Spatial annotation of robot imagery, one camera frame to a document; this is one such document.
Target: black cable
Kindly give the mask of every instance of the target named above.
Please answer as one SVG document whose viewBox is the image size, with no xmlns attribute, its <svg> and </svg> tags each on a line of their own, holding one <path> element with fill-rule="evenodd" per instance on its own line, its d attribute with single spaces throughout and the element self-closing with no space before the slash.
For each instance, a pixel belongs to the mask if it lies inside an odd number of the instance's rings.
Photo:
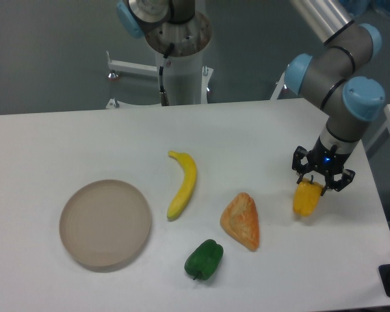
<svg viewBox="0 0 390 312">
<path fill-rule="evenodd" d="M 171 43 L 169 45 L 168 49 L 166 50 L 166 52 L 164 53 L 163 58 L 167 59 L 169 57 L 169 55 L 172 53 L 172 51 L 174 50 L 174 48 L 175 48 L 175 45 Z M 160 87 L 160 92 L 164 92 L 163 66 L 162 65 L 159 67 L 159 87 Z"/>
<path fill-rule="evenodd" d="M 326 102 L 328 102 L 328 100 L 330 99 L 330 96 L 335 92 L 335 90 L 341 86 L 346 80 L 345 79 L 341 79 L 340 81 L 338 81 L 337 83 L 335 83 L 331 89 L 328 91 L 328 93 L 325 95 L 324 99 L 322 100 L 322 103 L 320 104 L 320 107 L 319 109 L 323 112 L 324 111 L 324 108 L 325 108 L 325 104 Z"/>
<path fill-rule="evenodd" d="M 339 49 L 348 56 L 352 66 L 352 74 L 354 74 L 354 72 L 356 71 L 356 62 L 354 61 L 354 57 L 352 56 L 351 52 L 349 52 L 349 50 L 345 49 L 344 47 L 340 47 L 339 45 L 333 45 L 331 46 L 331 48 Z"/>
</svg>

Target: orange bread slice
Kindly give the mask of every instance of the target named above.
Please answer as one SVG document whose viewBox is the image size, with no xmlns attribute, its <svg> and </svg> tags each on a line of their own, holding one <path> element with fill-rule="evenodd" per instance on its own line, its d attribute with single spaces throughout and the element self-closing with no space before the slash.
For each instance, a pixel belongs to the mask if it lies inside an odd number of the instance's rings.
<svg viewBox="0 0 390 312">
<path fill-rule="evenodd" d="M 247 193 L 238 194 L 221 215 L 220 224 L 236 241 L 251 251 L 260 243 L 259 215 L 254 199 Z"/>
</svg>

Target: plate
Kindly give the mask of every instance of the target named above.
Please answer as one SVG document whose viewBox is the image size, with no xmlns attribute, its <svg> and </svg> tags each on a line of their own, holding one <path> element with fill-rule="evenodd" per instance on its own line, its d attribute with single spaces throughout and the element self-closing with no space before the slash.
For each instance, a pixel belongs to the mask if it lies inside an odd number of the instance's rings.
<svg viewBox="0 0 390 312">
<path fill-rule="evenodd" d="M 149 205 L 129 183 L 102 180 L 78 190 L 60 216 L 59 234 L 70 255 L 91 270 L 127 264 L 150 230 Z"/>
</svg>

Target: banana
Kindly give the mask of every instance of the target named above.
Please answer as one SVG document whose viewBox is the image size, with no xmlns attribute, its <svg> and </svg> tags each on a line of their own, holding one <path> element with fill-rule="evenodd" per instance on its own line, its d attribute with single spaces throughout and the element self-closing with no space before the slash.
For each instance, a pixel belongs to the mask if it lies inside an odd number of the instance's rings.
<svg viewBox="0 0 390 312">
<path fill-rule="evenodd" d="M 187 153 L 178 153 L 169 151 L 169 157 L 175 159 L 182 167 L 185 177 L 181 188 L 175 195 L 175 198 L 169 205 L 167 217 L 169 220 L 175 220 L 187 206 L 192 193 L 194 192 L 196 182 L 196 164 L 194 159 Z"/>
</svg>

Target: white stand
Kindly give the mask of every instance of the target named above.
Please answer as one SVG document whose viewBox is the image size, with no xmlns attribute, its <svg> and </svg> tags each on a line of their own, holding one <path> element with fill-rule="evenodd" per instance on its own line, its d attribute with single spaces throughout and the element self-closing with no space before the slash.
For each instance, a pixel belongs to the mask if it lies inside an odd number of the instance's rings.
<svg viewBox="0 0 390 312">
<path fill-rule="evenodd" d="M 107 65 L 110 72 L 123 72 L 123 73 L 132 73 L 135 75 L 144 75 L 150 77 L 159 76 L 156 66 L 148 66 L 136 63 L 122 62 L 120 60 L 111 60 L 110 54 L 107 51 Z M 209 91 L 209 79 L 213 75 L 214 70 L 208 68 L 207 66 L 202 67 L 202 82 L 201 82 L 201 103 L 208 104 L 207 92 Z M 120 107 L 135 107 L 135 106 L 145 106 L 145 105 L 133 105 L 123 102 L 116 101 L 116 99 L 110 99 L 107 103 L 106 109 L 117 109 Z"/>
<path fill-rule="evenodd" d="M 277 82 L 276 88 L 273 91 L 272 96 L 270 97 L 270 100 L 273 101 L 275 99 L 279 99 L 280 92 L 282 89 L 287 89 L 285 85 L 285 72 L 282 73 L 280 76 L 279 82 Z"/>
</svg>

